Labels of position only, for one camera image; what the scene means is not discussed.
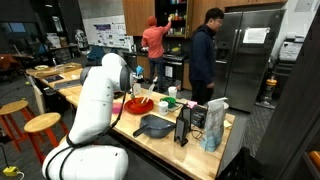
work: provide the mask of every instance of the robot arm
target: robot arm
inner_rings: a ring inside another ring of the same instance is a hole
[[[73,144],[88,143],[110,126],[113,92],[126,91],[133,84],[133,77],[125,65],[120,56],[109,53],[103,57],[102,66],[82,71],[83,87],[69,133]],[[72,148],[59,153],[69,146],[64,141],[48,154],[42,167],[47,179],[122,179],[126,174],[128,156],[121,148],[90,145],[73,149],[69,156]]]

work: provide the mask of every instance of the frying pan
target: frying pan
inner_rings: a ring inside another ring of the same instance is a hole
[[[133,137],[136,138],[140,134],[144,133],[151,138],[161,139],[166,137],[175,128],[175,126],[175,123],[162,119],[158,116],[148,114],[141,118],[140,128],[133,132]]]

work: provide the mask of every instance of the stainless steel refrigerator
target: stainless steel refrigerator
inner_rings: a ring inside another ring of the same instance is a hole
[[[230,107],[251,112],[284,13],[264,10],[225,14],[215,36],[214,98],[227,97]]]

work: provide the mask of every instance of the dark jacket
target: dark jacket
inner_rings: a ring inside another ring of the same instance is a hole
[[[189,80],[201,80],[207,84],[213,82],[215,63],[215,32],[207,25],[201,25],[195,31],[190,47]]]

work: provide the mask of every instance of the person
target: person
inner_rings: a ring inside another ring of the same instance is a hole
[[[171,27],[171,19],[170,16],[168,18],[168,23],[165,27],[159,26],[157,27],[157,18],[154,16],[150,16],[148,18],[148,25],[150,26],[148,29],[144,30],[142,35],[141,46],[148,47],[148,58],[150,64],[150,83],[152,83],[154,79],[155,67],[157,67],[158,72],[158,82],[159,87],[158,91],[163,92],[163,77],[164,77],[164,60],[162,58],[164,49],[162,46],[162,37],[166,34]]]
[[[207,11],[204,24],[194,32],[190,44],[189,81],[192,101],[203,105],[214,92],[214,36],[222,26],[224,13],[219,8]]]

